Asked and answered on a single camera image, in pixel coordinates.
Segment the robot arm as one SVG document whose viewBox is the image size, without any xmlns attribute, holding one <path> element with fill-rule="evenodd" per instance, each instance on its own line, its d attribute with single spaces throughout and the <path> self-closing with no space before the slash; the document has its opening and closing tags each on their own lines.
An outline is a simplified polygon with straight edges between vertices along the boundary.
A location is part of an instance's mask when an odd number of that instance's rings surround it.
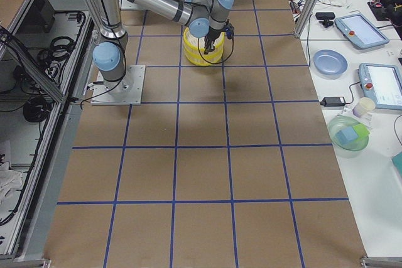
<svg viewBox="0 0 402 268">
<path fill-rule="evenodd" d="M 197 38 L 196 50 L 208 65 L 222 64 L 225 59 L 209 58 L 215 51 L 215 41 L 221 35 L 232 40 L 234 28 L 229 22 L 229 12 L 234 0 L 126 0 L 179 23 Z M 108 93 L 128 92 L 132 82 L 127 73 L 125 57 L 127 33 L 121 22 L 119 0 L 98 0 L 100 33 L 103 42 L 95 47 L 93 61 L 103 77 Z"/>
</svg>

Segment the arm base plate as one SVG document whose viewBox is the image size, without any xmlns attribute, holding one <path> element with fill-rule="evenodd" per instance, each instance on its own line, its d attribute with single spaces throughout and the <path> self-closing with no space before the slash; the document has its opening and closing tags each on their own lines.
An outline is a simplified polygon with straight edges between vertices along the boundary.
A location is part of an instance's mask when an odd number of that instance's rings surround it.
<svg viewBox="0 0 402 268">
<path fill-rule="evenodd" d="M 127 67 L 126 76 L 122 82 L 111 92 L 107 88 L 113 88 L 112 83 L 103 83 L 103 76 L 98 71 L 97 82 L 102 82 L 94 87 L 92 105 L 140 105 L 146 67 L 144 65 L 130 65 Z"/>
</svg>

